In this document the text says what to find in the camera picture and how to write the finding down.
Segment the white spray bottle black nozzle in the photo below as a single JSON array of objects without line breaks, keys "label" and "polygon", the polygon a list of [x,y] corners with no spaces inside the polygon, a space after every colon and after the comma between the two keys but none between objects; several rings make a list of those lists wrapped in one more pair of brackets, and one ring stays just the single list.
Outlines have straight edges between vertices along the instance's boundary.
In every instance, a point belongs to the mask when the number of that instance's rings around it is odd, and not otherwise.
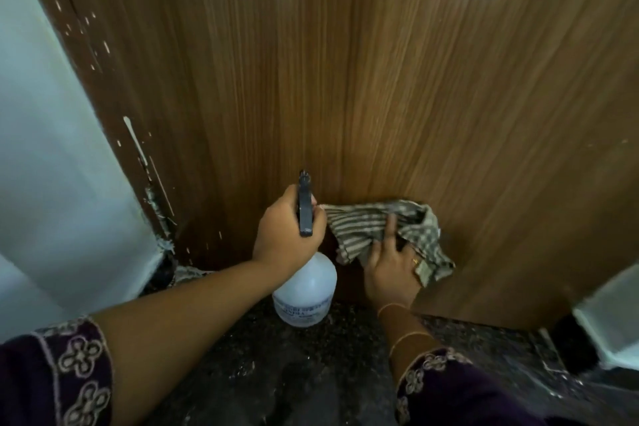
[{"label": "white spray bottle black nozzle", "polygon": [[[299,174],[297,219],[302,238],[313,235],[313,197],[311,177],[302,170]],[[279,318],[295,328],[308,328],[327,317],[335,288],[337,271],[333,262],[316,252],[286,283],[278,288],[272,299]]]}]

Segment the person's right hand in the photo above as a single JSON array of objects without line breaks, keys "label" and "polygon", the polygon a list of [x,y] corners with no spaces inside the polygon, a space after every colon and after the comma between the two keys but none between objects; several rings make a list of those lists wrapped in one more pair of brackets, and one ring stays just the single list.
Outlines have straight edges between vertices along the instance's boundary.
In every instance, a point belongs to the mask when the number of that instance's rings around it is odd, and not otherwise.
[{"label": "person's right hand", "polygon": [[410,307],[422,285],[415,269],[418,255],[411,244],[397,247],[397,217],[389,214],[382,240],[383,251],[379,264],[364,272],[365,293],[377,312],[379,305],[401,303]]}]

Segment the person's left forearm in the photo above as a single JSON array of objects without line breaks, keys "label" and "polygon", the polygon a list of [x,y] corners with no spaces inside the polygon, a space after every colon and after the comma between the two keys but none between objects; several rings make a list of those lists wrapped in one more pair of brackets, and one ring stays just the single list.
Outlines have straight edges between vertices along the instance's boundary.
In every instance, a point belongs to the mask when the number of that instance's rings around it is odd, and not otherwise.
[{"label": "person's left forearm", "polygon": [[142,422],[256,303],[290,274],[249,261],[92,316],[114,373],[110,426]]}]

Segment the person's purple embroidered sleeve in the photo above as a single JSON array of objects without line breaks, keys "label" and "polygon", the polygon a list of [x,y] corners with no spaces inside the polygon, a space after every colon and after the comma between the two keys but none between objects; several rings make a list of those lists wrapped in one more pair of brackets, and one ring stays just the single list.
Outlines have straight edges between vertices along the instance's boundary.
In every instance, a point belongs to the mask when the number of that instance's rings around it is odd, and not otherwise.
[{"label": "person's purple embroidered sleeve", "polygon": [[397,382],[398,426],[590,426],[535,415],[452,348],[421,352]]},{"label": "person's purple embroidered sleeve", "polygon": [[110,426],[114,375],[90,316],[0,344],[0,426]]}]

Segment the striped checked cleaning cloth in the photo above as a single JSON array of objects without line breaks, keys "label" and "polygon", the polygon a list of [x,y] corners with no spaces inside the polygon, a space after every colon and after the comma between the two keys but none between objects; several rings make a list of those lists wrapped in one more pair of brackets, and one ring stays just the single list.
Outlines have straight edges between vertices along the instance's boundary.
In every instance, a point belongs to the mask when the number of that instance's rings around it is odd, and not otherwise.
[{"label": "striped checked cleaning cloth", "polygon": [[347,265],[366,254],[373,241],[381,241],[389,214],[397,218],[397,235],[417,254],[415,274],[423,287],[450,276],[455,263],[440,246],[441,229],[430,206],[410,200],[329,205],[327,224],[337,240],[337,260]]}]

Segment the brown wooden door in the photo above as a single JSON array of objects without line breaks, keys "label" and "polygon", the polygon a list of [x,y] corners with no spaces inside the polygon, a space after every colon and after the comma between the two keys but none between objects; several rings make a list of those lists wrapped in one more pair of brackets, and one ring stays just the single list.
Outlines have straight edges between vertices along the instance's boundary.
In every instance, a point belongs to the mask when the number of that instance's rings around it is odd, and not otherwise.
[{"label": "brown wooden door", "polygon": [[307,170],[434,210],[428,314],[551,324],[639,259],[639,0],[90,0],[180,260],[247,259]]}]

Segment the dark paint-splattered door frame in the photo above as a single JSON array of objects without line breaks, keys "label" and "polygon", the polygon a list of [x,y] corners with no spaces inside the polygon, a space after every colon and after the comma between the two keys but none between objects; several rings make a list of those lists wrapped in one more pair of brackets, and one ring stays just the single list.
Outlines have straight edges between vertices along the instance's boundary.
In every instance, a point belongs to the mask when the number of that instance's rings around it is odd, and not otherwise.
[{"label": "dark paint-splattered door frame", "polygon": [[151,158],[136,133],[138,116],[126,92],[121,64],[107,23],[90,0],[38,0],[55,29],[117,161],[165,255],[175,257],[175,223],[166,214]]}]

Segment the person's right purple embroidered sleeve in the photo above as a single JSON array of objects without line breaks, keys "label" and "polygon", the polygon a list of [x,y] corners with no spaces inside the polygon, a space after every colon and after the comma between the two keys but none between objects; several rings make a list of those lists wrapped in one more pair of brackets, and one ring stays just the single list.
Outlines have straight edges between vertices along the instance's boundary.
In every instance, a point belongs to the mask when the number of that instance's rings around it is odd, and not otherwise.
[{"label": "person's right purple embroidered sleeve", "polygon": [[452,348],[421,352],[397,382],[398,426],[590,426],[535,415]]}]

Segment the person's right forearm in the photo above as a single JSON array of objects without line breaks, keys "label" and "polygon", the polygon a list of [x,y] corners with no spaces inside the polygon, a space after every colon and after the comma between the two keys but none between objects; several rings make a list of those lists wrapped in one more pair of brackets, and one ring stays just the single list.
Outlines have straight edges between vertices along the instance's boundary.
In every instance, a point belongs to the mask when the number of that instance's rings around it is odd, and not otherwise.
[{"label": "person's right forearm", "polygon": [[379,305],[377,316],[388,342],[388,360],[395,386],[418,357],[442,349],[418,317],[399,303]]}]

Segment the person's left purple embroidered sleeve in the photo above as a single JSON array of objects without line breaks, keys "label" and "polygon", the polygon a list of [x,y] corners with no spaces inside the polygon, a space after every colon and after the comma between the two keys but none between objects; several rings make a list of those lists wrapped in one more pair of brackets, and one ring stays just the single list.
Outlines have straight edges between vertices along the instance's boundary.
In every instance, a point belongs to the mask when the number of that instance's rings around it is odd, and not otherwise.
[{"label": "person's left purple embroidered sleeve", "polygon": [[110,426],[114,375],[90,316],[0,344],[0,426]]}]

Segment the person's left hand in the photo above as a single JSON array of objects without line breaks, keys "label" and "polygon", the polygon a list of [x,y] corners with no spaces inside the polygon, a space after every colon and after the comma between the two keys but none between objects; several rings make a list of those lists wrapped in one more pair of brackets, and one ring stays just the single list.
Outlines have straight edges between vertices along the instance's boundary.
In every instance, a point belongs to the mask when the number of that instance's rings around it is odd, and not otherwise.
[{"label": "person's left hand", "polygon": [[276,287],[281,286],[306,265],[320,247],[285,246],[283,210],[283,196],[267,208],[260,220],[252,253],[252,260],[266,265],[268,271],[273,274]]}]

